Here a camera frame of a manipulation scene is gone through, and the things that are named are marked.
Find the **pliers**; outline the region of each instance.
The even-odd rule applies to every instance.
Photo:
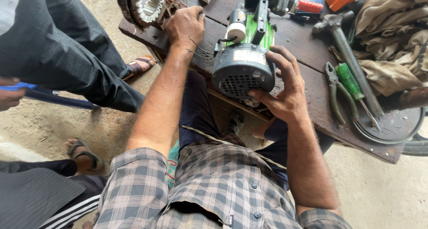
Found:
[[[340,125],[345,124],[345,120],[343,119],[342,115],[340,114],[339,107],[337,106],[337,89],[340,90],[340,92],[345,95],[346,100],[349,102],[350,106],[350,113],[352,116],[352,121],[358,120],[358,110],[356,108],[354,99],[350,95],[350,93],[346,90],[345,86],[339,81],[339,77],[336,74],[336,70],[331,65],[331,63],[327,62],[325,64],[325,76],[327,77],[328,82],[328,94],[329,94],[329,100],[330,100],[330,106],[333,110],[334,115],[337,118],[337,122],[339,122]]]

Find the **shirt sleeve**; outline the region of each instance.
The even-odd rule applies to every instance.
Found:
[[[138,223],[150,228],[167,204],[167,159],[150,148],[137,148],[115,157],[101,194],[94,229],[127,229]]]
[[[299,224],[304,229],[352,229],[341,216],[325,209],[312,209],[304,211],[299,216]]]

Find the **hand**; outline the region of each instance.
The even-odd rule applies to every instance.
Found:
[[[19,78],[3,78],[0,77],[0,86],[11,86],[19,83]],[[6,111],[11,107],[19,105],[19,100],[24,97],[25,88],[17,91],[6,91],[0,89],[0,111]]]
[[[203,8],[200,6],[178,9],[175,12],[166,25],[171,47],[182,47],[195,51],[196,45],[190,39],[198,44],[202,41],[205,32],[205,14],[201,14],[198,18],[201,12],[203,12]]]
[[[294,122],[301,116],[309,117],[306,107],[305,82],[300,75],[296,57],[283,46],[270,46],[266,58],[275,63],[276,75],[284,81],[284,90],[275,97],[261,90],[250,90],[248,95],[264,103],[275,117],[287,123]]]

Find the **hammer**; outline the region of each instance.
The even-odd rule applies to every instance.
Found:
[[[372,88],[368,84],[366,76],[356,59],[354,52],[349,46],[348,40],[342,30],[342,22],[354,17],[353,11],[344,11],[339,14],[325,15],[322,22],[317,23],[312,28],[314,34],[318,34],[321,31],[328,30],[333,35],[333,38],[337,44],[342,58],[345,60],[346,65],[350,68],[356,81],[359,83],[361,92],[366,96],[366,101],[369,110],[372,112],[374,117],[381,117],[385,114],[377,101]]]

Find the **wooden table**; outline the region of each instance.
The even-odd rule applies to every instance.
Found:
[[[227,16],[235,9],[238,2],[244,0],[211,0],[209,4],[205,4],[200,0],[183,0],[187,6],[200,5],[204,7],[205,19],[205,35],[199,46],[207,51],[214,51],[214,46],[220,37],[224,37],[227,25]],[[278,31],[275,34],[275,44],[285,46],[299,62],[300,72],[305,80],[305,91],[309,116],[314,123],[316,129],[334,137],[345,145],[360,149],[370,155],[376,156],[379,159],[389,163],[397,163],[403,151],[404,143],[400,144],[379,144],[364,137],[349,120],[349,113],[340,103],[340,110],[344,116],[346,124],[339,126],[336,119],[332,116],[329,106],[327,81],[323,74],[323,69],[326,62],[330,62],[336,66],[337,61],[332,53],[328,51],[328,46],[332,44],[332,38],[329,34],[320,34],[315,36],[312,34],[314,23],[299,23],[293,21],[288,15],[280,17],[270,14],[271,24],[276,24]],[[133,24],[123,19],[119,25],[119,29],[125,35],[128,35],[143,44],[145,44],[153,54],[160,57],[160,60],[168,54],[169,43],[166,32],[151,27],[146,33],[139,33],[138,29]],[[211,54],[205,54],[199,51],[204,56],[211,57]],[[191,67],[205,75],[211,77],[211,68],[214,65],[214,59],[205,60],[194,56],[191,62]],[[271,91],[272,95],[276,95],[283,89],[283,82],[276,78],[275,88]],[[219,94],[213,87],[210,87],[209,92],[237,107],[241,107],[265,121],[271,117],[269,114],[262,112],[257,113],[252,108],[244,107],[239,103],[228,99]],[[415,127],[420,116],[420,109],[407,109],[403,111],[393,111],[386,114],[384,119],[394,120],[398,117],[405,117],[405,120],[399,119],[396,123],[388,123],[383,128],[383,133],[393,133],[398,136],[403,136],[409,133]]]

